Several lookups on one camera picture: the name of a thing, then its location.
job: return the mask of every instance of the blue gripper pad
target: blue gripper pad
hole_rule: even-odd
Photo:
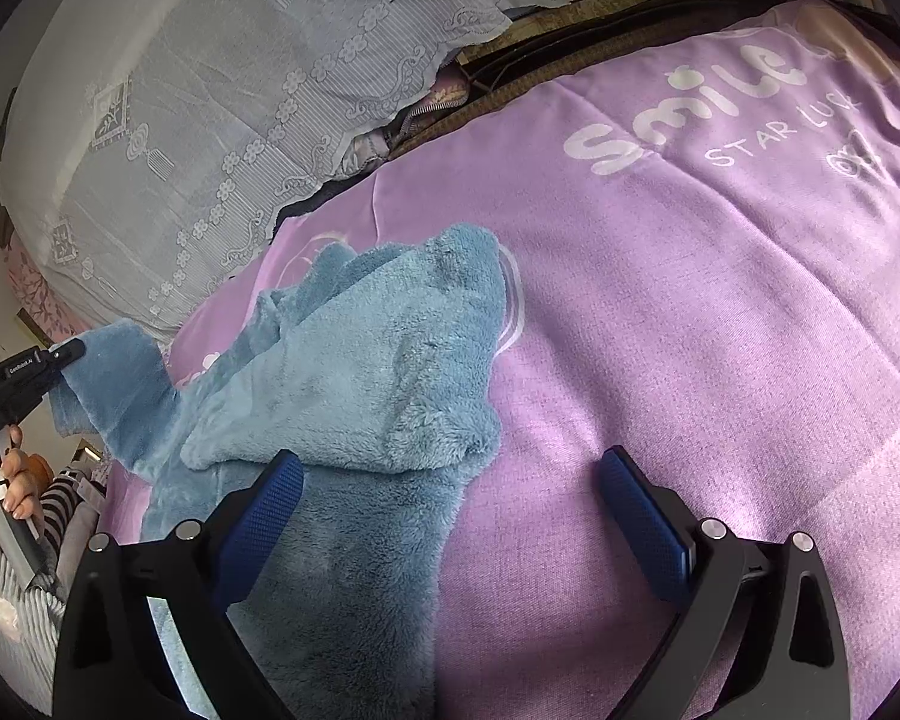
[[[282,450],[271,464],[276,468],[258,480],[255,498],[218,551],[212,598],[222,613],[250,595],[303,493],[303,466],[293,452]]]
[[[646,480],[637,479],[612,449],[598,461],[597,473],[600,494],[653,594],[684,608],[690,600],[690,556],[650,497]]]

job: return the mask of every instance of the pink patterned fabric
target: pink patterned fabric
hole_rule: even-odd
[[[87,322],[53,293],[16,233],[10,236],[10,243],[4,249],[4,262],[17,300],[51,341],[63,343],[90,329]]]
[[[453,108],[459,108],[470,97],[470,81],[458,65],[440,68],[437,80],[426,97],[413,105],[400,125],[394,146],[407,138],[423,132],[434,122],[446,116]]]

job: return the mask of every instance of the device handle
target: device handle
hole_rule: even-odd
[[[34,575],[43,570],[46,557],[37,543],[39,535],[32,518],[14,519],[10,512],[4,511],[2,500],[10,488],[10,480],[2,474],[2,462],[11,450],[10,428],[0,430],[0,548],[10,561],[17,574],[21,586],[29,585]]]

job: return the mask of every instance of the white lace curtain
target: white lace curtain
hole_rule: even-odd
[[[13,106],[2,201],[74,310],[168,340],[453,50],[567,1],[65,0]]]

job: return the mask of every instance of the metal screw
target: metal screw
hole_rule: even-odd
[[[186,519],[173,530],[173,533],[180,541],[192,541],[200,535],[200,531],[202,527],[196,519]]]
[[[91,552],[103,552],[110,544],[110,536],[106,533],[97,533],[96,536],[90,536],[87,541],[87,547]]]
[[[794,533],[794,547],[797,547],[800,552],[809,552],[813,549],[813,538],[810,538],[807,533]]]
[[[709,536],[714,541],[720,541],[727,535],[727,527],[719,519],[704,519],[700,523],[700,529],[703,531],[703,536]]]

